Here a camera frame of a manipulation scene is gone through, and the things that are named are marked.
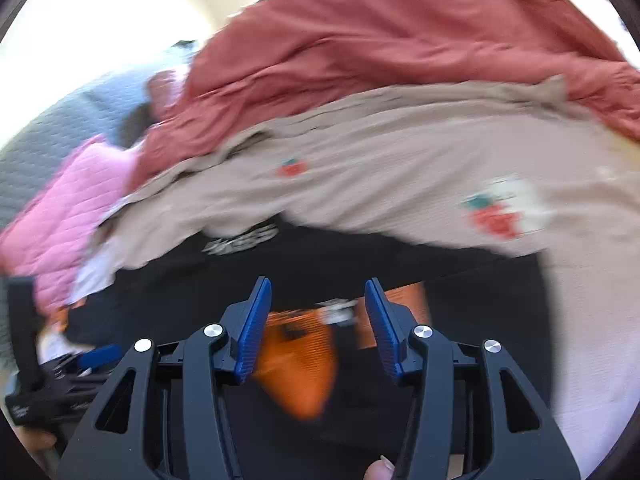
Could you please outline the left hand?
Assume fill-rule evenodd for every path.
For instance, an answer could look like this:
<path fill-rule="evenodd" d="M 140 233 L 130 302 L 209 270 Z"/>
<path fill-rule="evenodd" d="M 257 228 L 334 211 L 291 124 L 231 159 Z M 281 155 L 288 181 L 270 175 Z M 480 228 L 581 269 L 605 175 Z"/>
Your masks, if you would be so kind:
<path fill-rule="evenodd" d="M 46 452 L 54 448 L 56 443 L 55 435 L 41 429 L 29 427 L 18 427 L 16 435 L 36 463 L 42 469 L 46 468 Z"/>

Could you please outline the right hand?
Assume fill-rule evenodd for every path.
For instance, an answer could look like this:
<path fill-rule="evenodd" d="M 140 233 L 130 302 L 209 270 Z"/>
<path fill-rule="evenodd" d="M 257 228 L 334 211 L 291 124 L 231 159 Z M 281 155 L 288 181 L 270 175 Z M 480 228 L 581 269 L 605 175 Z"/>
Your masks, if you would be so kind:
<path fill-rule="evenodd" d="M 394 472 L 394 464 L 384 455 L 381 455 L 378 460 L 367 468 L 363 480 L 392 480 Z"/>

